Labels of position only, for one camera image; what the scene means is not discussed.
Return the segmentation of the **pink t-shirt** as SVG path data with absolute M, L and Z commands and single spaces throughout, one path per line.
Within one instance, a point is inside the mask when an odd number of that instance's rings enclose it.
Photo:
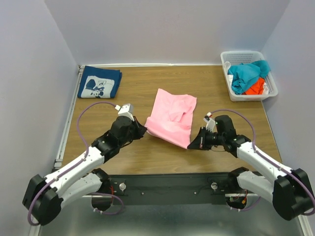
M 173 95 L 159 88 L 151 115 L 147 118 L 147 132 L 186 149 L 190 144 L 193 111 L 197 98 L 188 94 Z

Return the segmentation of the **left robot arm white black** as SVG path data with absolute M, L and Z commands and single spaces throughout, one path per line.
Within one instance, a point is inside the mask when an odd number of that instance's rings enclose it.
M 111 128 L 96 138 L 79 157 L 45 177 L 33 176 L 22 200 L 28 210 L 28 223 L 47 225 L 70 202 L 86 194 L 98 194 L 107 179 L 96 167 L 116 156 L 134 140 L 143 138 L 146 131 L 136 117 L 118 116 Z

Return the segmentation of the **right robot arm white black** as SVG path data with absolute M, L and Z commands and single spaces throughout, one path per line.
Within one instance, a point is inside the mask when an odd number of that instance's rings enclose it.
M 261 151 L 248 137 L 238 135 L 232 119 L 227 115 L 213 118 L 208 113 L 196 138 L 188 149 L 210 150 L 214 146 L 223 149 L 252 167 L 259 174 L 246 168 L 229 173 L 228 183 L 232 189 L 249 190 L 270 202 L 280 217 L 289 221 L 315 213 L 315 196 L 308 178 L 302 169 L 292 169 L 277 162 Z

